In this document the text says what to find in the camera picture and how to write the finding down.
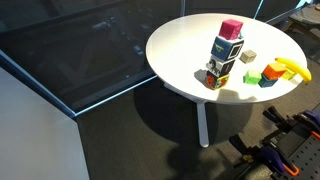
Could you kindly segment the grey building block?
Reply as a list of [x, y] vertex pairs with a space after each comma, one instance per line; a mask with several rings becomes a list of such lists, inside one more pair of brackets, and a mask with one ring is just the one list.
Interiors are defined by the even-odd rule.
[[257, 54], [252, 51], [252, 50], [246, 50], [246, 51], [243, 51], [241, 56], [240, 56], [240, 60], [247, 64], [247, 63], [250, 63], [252, 62], [255, 58], [256, 58]]

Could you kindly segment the green building block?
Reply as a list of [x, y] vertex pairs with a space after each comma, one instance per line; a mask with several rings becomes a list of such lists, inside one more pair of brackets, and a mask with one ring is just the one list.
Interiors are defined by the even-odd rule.
[[245, 84], [256, 85], [261, 80], [262, 76], [258, 70], [248, 70], [243, 77]]

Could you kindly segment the teal building block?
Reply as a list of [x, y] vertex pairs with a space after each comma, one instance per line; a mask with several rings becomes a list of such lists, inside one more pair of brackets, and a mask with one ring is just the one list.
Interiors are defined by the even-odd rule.
[[261, 88], [271, 87], [277, 82], [277, 79], [270, 80], [264, 74], [261, 75], [261, 80], [258, 82], [258, 85]]

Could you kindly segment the orange building block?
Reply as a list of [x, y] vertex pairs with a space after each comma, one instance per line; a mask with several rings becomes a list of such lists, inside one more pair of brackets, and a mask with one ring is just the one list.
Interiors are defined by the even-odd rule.
[[280, 63], [268, 64], [263, 70], [263, 75], [269, 80], [280, 78], [286, 72], [286, 68]]

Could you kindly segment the yellow-green building block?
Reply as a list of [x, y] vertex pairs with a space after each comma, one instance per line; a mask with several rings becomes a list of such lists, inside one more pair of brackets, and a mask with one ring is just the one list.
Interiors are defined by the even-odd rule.
[[290, 68], [286, 68], [286, 72], [282, 75], [282, 78], [285, 80], [293, 79], [297, 73]]

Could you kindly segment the orange yellow picture cube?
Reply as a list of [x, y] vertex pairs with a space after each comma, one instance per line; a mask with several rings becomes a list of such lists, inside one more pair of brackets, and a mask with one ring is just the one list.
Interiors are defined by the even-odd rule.
[[217, 77], [214, 74], [212, 74], [210, 71], [208, 71], [206, 73], [205, 83], [210, 89], [216, 90], [225, 86], [228, 80], [229, 80], [229, 74], [221, 77]]

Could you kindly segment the black white picture cube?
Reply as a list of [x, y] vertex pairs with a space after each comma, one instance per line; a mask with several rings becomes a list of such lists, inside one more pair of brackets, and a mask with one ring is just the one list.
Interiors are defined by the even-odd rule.
[[215, 77], [227, 75], [231, 71], [234, 62], [234, 59], [222, 61], [215, 56], [211, 56], [209, 62], [206, 64], [207, 74]]

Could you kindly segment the white round table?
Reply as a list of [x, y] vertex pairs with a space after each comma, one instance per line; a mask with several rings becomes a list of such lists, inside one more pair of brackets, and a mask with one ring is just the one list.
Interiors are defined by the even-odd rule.
[[[243, 23], [243, 48], [256, 52], [257, 57], [248, 64], [236, 61], [227, 84], [211, 90], [204, 85], [206, 63], [221, 23], [231, 18]], [[160, 26], [147, 41], [146, 57], [167, 88], [197, 103], [199, 141], [203, 147], [209, 145], [207, 102], [251, 104], [278, 98], [296, 88], [302, 78], [297, 75], [290, 81], [279, 79], [274, 86], [261, 88], [244, 84], [245, 73], [251, 69], [262, 70], [277, 57], [294, 60], [303, 67], [307, 65], [300, 46], [284, 32], [258, 20], [219, 13], [184, 16]]]

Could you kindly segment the pink top cube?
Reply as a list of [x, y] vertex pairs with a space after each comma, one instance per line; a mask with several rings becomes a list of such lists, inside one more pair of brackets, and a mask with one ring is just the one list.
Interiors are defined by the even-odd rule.
[[237, 20], [224, 20], [221, 24], [219, 35], [227, 40], [236, 39], [242, 29], [243, 23]]

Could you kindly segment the purple orange spring clamp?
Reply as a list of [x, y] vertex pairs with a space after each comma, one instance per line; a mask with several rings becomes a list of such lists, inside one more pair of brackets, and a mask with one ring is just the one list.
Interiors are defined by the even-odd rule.
[[234, 168], [242, 165], [253, 165], [261, 163], [266, 165], [272, 172], [279, 174], [288, 173], [297, 176], [300, 170], [270, 141], [264, 141], [262, 147], [247, 147], [238, 134], [229, 138], [229, 142], [241, 154], [239, 161], [233, 165]]

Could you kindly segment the black clamp upper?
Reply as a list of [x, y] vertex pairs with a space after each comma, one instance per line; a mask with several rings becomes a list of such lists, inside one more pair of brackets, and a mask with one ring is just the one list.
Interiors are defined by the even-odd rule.
[[290, 132], [298, 124], [297, 121], [291, 118], [285, 119], [274, 106], [270, 106], [267, 110], [264, 110], [263, 115], [285, 133]]

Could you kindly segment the yellow banana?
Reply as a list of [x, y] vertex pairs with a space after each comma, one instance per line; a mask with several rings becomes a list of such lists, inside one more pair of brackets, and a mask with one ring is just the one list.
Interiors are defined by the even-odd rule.
[[312, 81], [312, 75], [309, 69], [307, 67], [300, 65], [298, 62], [287, 59], [287, 58], [280, 58], [280, 57], [276, 58], [275, 61], [278, 63], [284, 64], [290, 69], [292, 69], [293, 71], [295, 71], [297, 74], [299, 74], [302, 77], [303, 81], [306, 84], [309, 84]]

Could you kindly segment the blue clamp right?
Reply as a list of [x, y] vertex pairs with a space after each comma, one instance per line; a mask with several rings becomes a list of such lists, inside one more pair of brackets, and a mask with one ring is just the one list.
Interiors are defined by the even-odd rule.
[[311, 134], [320, 139], [320, 115], [311, 110], [305, 110], [297, 115], [301, 123], [311, 129]]

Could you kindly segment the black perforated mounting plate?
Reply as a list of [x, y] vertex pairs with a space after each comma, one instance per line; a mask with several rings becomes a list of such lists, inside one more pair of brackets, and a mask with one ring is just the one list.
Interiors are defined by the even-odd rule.
[[320, 138], [315, 132], [301, 137], [290, 132], [275, 143], [288, 161], [295, 165], [299, 173], [274, 172], [271, 180], [320, 180]]

